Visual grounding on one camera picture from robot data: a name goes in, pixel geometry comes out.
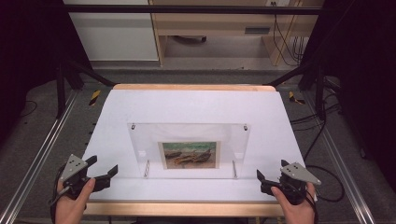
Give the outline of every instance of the white cabinet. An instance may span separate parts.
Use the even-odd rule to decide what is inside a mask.
[[[147,5],[147,0],[64,0],[65,4]],[[90,61],[158,61],[149,14],[70,13]]]

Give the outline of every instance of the picture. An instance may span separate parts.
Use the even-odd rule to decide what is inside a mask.
[[[219,168],[217,142],[173,142],[159,145],[164,169]]]

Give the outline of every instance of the hand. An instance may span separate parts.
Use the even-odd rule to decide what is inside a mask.
[[[309,194],[314,196],[314,185],[311,183],[307,183],[306,186]],[[288,199],[285,197],[280,189],[276,187],[271,187],[271,191],[274,193],[274,196],[280,203],[283,213],[285,214],[286,222],[288,224],[313,224],[315,222],[315,211],[309,204],[309,202],[304,200],[298,205],[292,205],[291,203],[289,203]]]
[[[59,199],[56,204],[56,224],[78,224],[81,221],[85,206],[95,187],[95,179],[91,178],[82,189],[76,200],[72,200],[66,196]],[[58,192],[64,188],[61,182],[58,182]]]

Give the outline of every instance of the gray carpet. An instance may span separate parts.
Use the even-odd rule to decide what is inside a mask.
[[[242,83],[262,84],[274,80],[283,75],[282,71],[99,71],[105,77],[115,82],[123,83]],[[111,90],[84,77],[85,87],[78,93],[77,102],[56,140],[47,161],[45,162],[37,181],[19,212],[18,218],[49,218],[47,200],[51,196],[51,188],[56,171],[60,165],[73,153],[81,156],[84,153],[86,143],[90,140],[90,132],[94,130],[94,123],[100,116],[103,103]],[[289,91],[295,89],[295,80],[290,80],[285,86],[280,87],[284,105],[292,119],[306,117],[312,114],[308,105],[300,105],[289,100]],[[43,143],[46,134],[50,130],[56,115],[56,91],[55,83],[50,82],[38,87],[29,93],[28,100],[37,102],[37,109],[30,115],[21,118],[16,125],[10,138],[0,150],[0,184],[1,200],[0,208],[3,210],[10,201],[13,192],[21,183],[29,165],[35,158],[35,154]],[[92,94],[101,90],[101,94],[94,106],[89,105]],[[297,99],[303,96],[295,91]],[[327,106],[336,104],[335,97],[327,99]],[[26,111],[32,109],[26,104]],[[396,196],[379,172],[374,161],[364,160],[360,156],[357,144],[351,134],[344,117],[337,111],[327,117],[326,127],[332,135],[334,142],[340,149],[347,167],[353,174],[355,181],[364,200],[367,202],[376,223],[396,223]],[[318,127],[314,120],[299,125],[293,125],[296,139],[304,155],[318,134]],[[332,172],[334,166],[325,150],[321,138],[316,142],[307,164],[319,165]],[[320,170],[311,170],[312,173],[322,180],[323,186],[319,187],[320,194],[325,198],[336,198],[340,194],[340,187],[334,178]],[[327,203],[319,200],[318,213],[320,223],[359,223],[348,197],[339,203]],[[106,217],[94,219],[106,220]],[[276,223],[275,219],[269,219],[266,223]]]

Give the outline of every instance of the floor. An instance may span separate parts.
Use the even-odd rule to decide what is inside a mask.
[[[285,58],[292,63],[291,57]],[[129,63],[116,68],[114,63],[96,64],[96,71],[114,81],[129,83],[239,83],[262,84],[286,74],[294,66],[282,63],[272,66],[264,45],[259,37],[208,37],[205,43],[195,39],[173,37],[168,42],[166,58],[163,66],[153,63]],[[25,188],[26,195],[19,198],[23,204],[15,206],[19,211],[15,223],[47,223],[49,209],[46,206],[50,198],[51,186],[59,164],[68,158],[71,152],[82,156],[86,144],[90,141],[90,133],[100,116],[101,106],[111,88],[83,76],[85,87],[75,93],[67,89],[70,97],[76,97],[71,111],[66,117],[67,122],[57,133],[56,138],[48,146],[44,146],[47,134],[56,122],[56,91],[55,83],[50,82],[31,90],[27,96],[29,102],[22,111],[21,120],[13,130],[11,137],[1,146],[0,150],[0,209],[6,211],[9,202],[15,198],[18,188]],[[296,87],[299,77],[288,80],[278,87],[290,120],[300,119],[313,114],[309,102],[313,102],[311,91],[299,92]],[[101,90],[96,104],[89,106],[92,93]],[[297,101],[290,100],[290,91]],[[315,143],[306,164],[326,167],[340,176],[337,164],[334,164],[329,145],[334,144],[345,161],[346,167],[353,177],[353,184],[358,187],[358,195],[363,198],[363,205],[369,208],[369,220],[362,220],[356,210],[355,193],[346,193],[339,203],[319,200],[319,223],[396,223],[396,196],[387,186],[374,161],[361,158],[357,143],[348,128],[341,111],[336,106],[337,99],[330,91],[326,91],[328,112],[326,130]],[[292,124],[297,142],[304,155],[315,140],[320,120],[309,119],[302,123]],[[36,176],[30,174],[30,165],[36,161],[41,149],[49,148],[48,154],[38,168]],[[340,185],[336,179],[320,170],[312,170],[315,175],[327,184],[321,187],[323,197],[337,198]],[[26,178],[33,178],[33,186],[21,185]],[[86,217],[83,223],[91,223],[93,217]],[[95,217],[95,223],[107,222],[107,217]],[[134,217],[116,217],[114,223],[131,223]],[[265,223],[278,223],[270,218]]]

